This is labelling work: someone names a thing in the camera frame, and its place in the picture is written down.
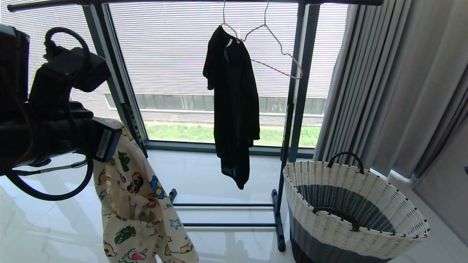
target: green lawn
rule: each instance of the green lawn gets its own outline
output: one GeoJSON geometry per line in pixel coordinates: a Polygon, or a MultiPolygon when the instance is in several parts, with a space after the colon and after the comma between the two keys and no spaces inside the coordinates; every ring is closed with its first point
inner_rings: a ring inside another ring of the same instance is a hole
{"type": "MultiPolygon", "coordinates": [[[[205,125],[150,124],[146,125],[148,136],[152,140],[214,142],[213,127],[205,125]]],[[[320,127],[303,126],[300,132],[300,147],[315,147],[319,138],[320,127]]],[[[281,145],[283,129],[260,127],[260,140],[255,145],[281,145]]]]}

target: hanging garment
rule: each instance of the hanging garment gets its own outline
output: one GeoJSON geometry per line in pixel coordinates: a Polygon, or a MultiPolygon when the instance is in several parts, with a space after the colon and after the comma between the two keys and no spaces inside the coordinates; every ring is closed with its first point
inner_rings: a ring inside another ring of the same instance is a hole
{"type": "Polygon", "coordinates": [[[114,160],[94,161],[110,263],[197,263],[182,222],[135,140],[122,125],[114,160]]]}
{"type": "Polygon", "coordinates": [[[214,141],[221,172],[239,189],[249,179],[249,147],[260,139],[258,93],[252,62],[243,42],[219,26],[206,53],[203,76],[214,90],[214,141]]]}

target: white tile floor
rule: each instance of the white tile floor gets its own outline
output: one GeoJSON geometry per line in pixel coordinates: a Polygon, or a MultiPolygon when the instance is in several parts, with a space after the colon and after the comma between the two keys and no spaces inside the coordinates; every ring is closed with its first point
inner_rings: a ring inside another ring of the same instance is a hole
{"type": "MultiPolygon", "coordinates": [[[[278,187],[280,161],[251,157],[251,175],[244,190],[220,173],[219,159],[208,153],[151,151],[149,160],[166,191],[177,188],[179,203],[270,202],[278,187]]],[[[62,156],[53,165],[78,161],[80,156],[62,156]]],[[[75,188],[84,168],[30,176],[26,182],[52,194],[75,188]]],[[[421,210],[431,225],[431,236],[392,263],[467,263],[468,248],[440,221],[401,180],[390,180],[421,210]]],[[[107,262],[102,249],[101,205],[93,185],[75,198],[61,202],[34,199],[0,179],[0,262],[94,263],[107,262]]],[[[184,222],[273,222],[268,209],[178,208],[184,222]]],[[[201,263],[292,263],[286,200],[282,218],[286,252],[278,252],[273,229],[188,228],[201,263]]]]}

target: cartoon print fabric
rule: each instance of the cartoon print fabric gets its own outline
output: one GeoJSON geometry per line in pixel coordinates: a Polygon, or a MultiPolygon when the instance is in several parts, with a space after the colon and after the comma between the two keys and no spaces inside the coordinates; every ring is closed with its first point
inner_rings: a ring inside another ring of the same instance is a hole
{"type": "Polygon", "coordinates": [[[122,126],[114,159],[94,161],[110,263],[197,263],[198,255],[161,182],[122,126]]]}

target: black shirt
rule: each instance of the black shirt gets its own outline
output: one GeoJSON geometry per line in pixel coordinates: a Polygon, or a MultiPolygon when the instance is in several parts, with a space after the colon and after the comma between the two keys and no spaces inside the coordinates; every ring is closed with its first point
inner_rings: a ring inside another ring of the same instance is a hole
{"type": "Polygon", "coordinates": [[[214,141],[221,171],[243,189],[249,179],[249,147],[260,139],[258,93],[244,43],[238,44],[221,26],[208,43],[203,76],[214,90],[214,141]]]}

